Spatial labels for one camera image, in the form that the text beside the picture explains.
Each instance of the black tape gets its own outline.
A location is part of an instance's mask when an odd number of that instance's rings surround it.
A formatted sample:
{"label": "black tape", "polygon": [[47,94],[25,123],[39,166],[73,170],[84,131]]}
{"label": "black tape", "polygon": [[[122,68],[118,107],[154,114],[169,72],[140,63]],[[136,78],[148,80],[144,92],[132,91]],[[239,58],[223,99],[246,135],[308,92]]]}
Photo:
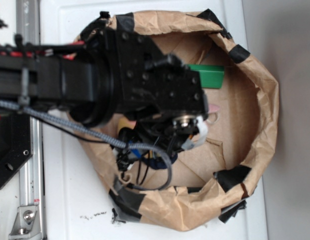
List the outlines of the black tape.
{"label": "black tape", "polygon": [[129,33],[134,32],[135,22],[134,22],[134,14],[132,12],[116,15],[117,27],[116,29],[119,31],[125,31]]}
{"label": "black tape", "polygon": [[118,179],[115,179],[114,189],[118,195],[115,195],[115,193],[110,190],[109,196],[117,212],[116,220],[139,222],[142,217],[142,215],[139,214],[139,208],[145,194],[139,194],[125,189]]}
{"label": "black tape", "polygon": [[111,17],[110,12],[109,11],[100,11],[99,12],[99,16],[102,19],[109,19]]}
{"label": "black tape", "polygon": [[214,177],[226,193],[232,187],[242,183],[250,171],[250,167],[238,165],[231,170],[214,172]]}
{"label": "black tape", "polygon": [[188,194],[198,193],[200,190],[202,190],[201,187],[188,187],[187,188]]}
{"label": "black tape", "polygon": [[197,17],[200,19],[205,19],[205,20],[211,21],[211,22],[219,25],[221,28],[223,28],[223,30],[220,31],[220,34],[227,39],[232,38],[232,35],[227,31],[227,29],[224,27],[224,25],[221,23],[221,21],[217,18],[215,13],[213,13],[210,9],[203,11],[202,13],[197,15]]}
{"label": "black tape", "polygon": [[251,53],[241,45],[237,44],[232,48],[232,50],[229,51],[228,55],[234,63],[240,64],[244,62],[251,55]]}
{"label": "black tape", "polygon": [[243,199],[231,206],[225,207],[221,210],[221,215],[218,217],[223,223],[227,223],[231,217],[235,217],[238,210],[246,209],[246,201]]}

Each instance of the green block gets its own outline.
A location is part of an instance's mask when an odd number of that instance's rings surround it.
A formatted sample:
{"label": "green block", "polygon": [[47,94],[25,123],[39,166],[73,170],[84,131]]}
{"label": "green block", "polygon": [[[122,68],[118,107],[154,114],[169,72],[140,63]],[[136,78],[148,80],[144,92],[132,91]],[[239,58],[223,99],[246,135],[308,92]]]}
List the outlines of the green block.
{"label": "green block", "polygon": [[191,70],[198,71],[202,88],[220,89],[223,84],[224,67],[213,65],[188,65]]}

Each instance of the pink object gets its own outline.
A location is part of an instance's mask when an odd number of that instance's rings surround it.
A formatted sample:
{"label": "pink object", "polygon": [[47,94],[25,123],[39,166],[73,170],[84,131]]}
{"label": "pink object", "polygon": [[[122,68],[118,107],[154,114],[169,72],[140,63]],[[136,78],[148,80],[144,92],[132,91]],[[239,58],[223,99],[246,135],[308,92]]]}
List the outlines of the pink object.
{"label": "pink object", "polygon": [[209,104],[208,109],[208,114],[216,114],[221,110],[220,106],[217,106],[215,104]]}

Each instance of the screw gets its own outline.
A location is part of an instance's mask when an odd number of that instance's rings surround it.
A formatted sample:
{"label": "screw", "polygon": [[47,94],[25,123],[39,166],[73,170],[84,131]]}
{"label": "screw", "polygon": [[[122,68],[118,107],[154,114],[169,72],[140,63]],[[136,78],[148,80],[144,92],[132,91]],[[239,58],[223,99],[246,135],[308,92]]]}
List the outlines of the screw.
{"label": "screw", "polygon": [[197,79],[196,79],[195,77],[193,77],[193,78],[191,79],[191,83],[192,83],[192,84],[197,84]]}
{"label": "screw", "polygon": [[34,212],[27,210],[26,212],[24,212],[23,217],[24,217],[26,222],[30,223],[34,220],[35,214],[34,214]]}
{"label": "screw", "polygon": [[167,75],[167,79],[169,80],[169,81],[172,81],[173,79],[174,79],[174,75],[173,74],[168,74]]}
{"label": "screw", "polygon": [[127,32],[123,32],[123,33],[121,34],[121,38],[122,38],[123,40],[127,41],[127,40],[130,38],[130,36],[128,35]]}
{"label": "screw", "polygon": [[180,125],[182,128],[186,128],[189,125],[189,123],[188,122],[182,122]]}
{"label": "screw", "polygon": [[129,79],[133,78],[133,76],[134,76],[133,71],[132,71],[132,70],[128,70],[128,71],[126,72],[126,76],[127,76]]}
{"label": "screw", "polygon": [[143,37],[143,36],[138,36],[137,42],[138,42],[139,44],[142,44],[142,43],[144,42],[144,37]]}
{"label": "screw", "polygon": [[199,95],[198,93],[195,93],[194,99],[195,99],[196,101],[200,100],[200,95]]}
{"label": "screw", "polygon": [[25,227],[19,228],[19,229],[17,230],[17,232],[18,232],[19,235],[24,235],[24,234],[27,234],[27,233],[28,233],[28,231],[26,230]]}
{"label": "screw", "polygon": [[150,78],[150,76],[149,76],[149,74],[147,73],[147,72],[144,72],[143,73],[143,75],[141,76],[145,81],[147,81],[149,78]]}

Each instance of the paper bag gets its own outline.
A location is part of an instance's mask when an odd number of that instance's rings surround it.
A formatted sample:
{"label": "paper bag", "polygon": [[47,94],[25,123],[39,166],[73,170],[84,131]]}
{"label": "paper bag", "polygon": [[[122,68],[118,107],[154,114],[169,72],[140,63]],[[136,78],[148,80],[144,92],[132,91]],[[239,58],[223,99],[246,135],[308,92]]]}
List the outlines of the paper bag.
{"label": "paper bag", "polygon": [[[101,182],[114,203],[117,218],[188,231],[218,217],[226,222],[245,206],[276,145],[279,86],[267,69],[230,33],[208,9],[202,13],[140,11],[109,18],[108,27],[150,36],[164,54],[173,52],[186,64],[223,65],[221,89],[205,89],[210,103],[221,107],[220,121],[210,128],[206,142],[179,153],[173,164],[171,186],[165,190],[136,191],[138,162],[125,179],[107,144],[81,142]],[[94,34],[98,21],[83,35]],[[95,129],[117,137],[115,115],[103,128]],[[142,164],[141,172],[146,170]],[[148,171],[145,188],[161,186],[163,170]]]}

